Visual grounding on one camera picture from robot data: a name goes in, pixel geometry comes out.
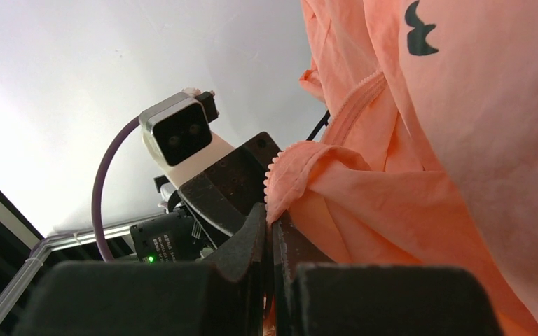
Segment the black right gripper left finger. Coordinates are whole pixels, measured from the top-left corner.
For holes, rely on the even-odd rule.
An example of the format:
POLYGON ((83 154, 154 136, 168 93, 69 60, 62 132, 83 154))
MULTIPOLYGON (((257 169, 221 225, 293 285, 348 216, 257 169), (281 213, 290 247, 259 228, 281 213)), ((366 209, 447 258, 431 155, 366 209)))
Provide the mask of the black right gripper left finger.
POLYGON ((199 262, 63 262, 15 335, 261 335, 265 205, 199 262))

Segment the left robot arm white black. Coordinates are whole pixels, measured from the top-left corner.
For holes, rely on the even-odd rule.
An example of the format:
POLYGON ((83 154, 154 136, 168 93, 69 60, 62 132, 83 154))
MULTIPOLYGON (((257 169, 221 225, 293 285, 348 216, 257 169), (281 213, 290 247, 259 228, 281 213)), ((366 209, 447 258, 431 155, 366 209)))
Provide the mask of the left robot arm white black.
POLYGON ((138 259, 149 264, 194 261, 205 250, 218 249, 264 201, 265 174, 279 150, 261 132, 185 182, 170 196, 180 206, 131 226, 138 259))

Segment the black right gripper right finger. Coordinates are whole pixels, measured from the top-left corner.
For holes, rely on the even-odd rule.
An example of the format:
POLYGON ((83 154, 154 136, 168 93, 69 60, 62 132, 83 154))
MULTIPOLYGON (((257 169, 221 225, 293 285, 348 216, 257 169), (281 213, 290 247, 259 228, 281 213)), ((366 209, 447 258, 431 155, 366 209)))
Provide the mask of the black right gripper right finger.
POLYGON ((277 335, 501 335, 482 285, 456 267, 337 264, 288 215, 273 224, 277 335))

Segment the salmon pink hooded jacket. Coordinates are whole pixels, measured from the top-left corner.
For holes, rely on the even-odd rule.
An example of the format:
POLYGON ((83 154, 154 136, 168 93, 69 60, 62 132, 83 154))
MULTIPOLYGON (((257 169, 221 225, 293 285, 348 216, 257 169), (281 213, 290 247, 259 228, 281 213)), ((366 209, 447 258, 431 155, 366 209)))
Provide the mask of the salmon pink hooded jacket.
POLYGON ((288 212, 340 263, 447 264, 538 335, 538 1, 303 1, 320 141, 281 152, 288 212))

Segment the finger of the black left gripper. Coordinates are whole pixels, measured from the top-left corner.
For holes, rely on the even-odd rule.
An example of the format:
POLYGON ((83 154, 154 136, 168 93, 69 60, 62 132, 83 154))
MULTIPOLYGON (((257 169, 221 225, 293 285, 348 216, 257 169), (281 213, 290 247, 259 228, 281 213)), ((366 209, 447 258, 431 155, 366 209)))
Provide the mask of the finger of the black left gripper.
POLYGON ((178 193, 196 216, 231 237, 252 207, 264 201, 268 165, 279 151, 269 133, 260 132, 185 182, 178 193))

